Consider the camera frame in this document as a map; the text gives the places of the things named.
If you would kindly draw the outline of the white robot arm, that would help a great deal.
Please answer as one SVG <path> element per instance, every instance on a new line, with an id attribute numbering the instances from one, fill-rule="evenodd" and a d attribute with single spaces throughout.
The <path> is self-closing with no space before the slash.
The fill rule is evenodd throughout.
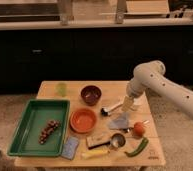
<path id="1" fill-rule="evenodd" d="M 147 88 L 167 98 L 193 120 L 193 91 L 164 77 L 166 68 L 163 62 L 154 60 L 137 65 L 133 78 L 128 82 L 122 110 L 128 111 Z"/>

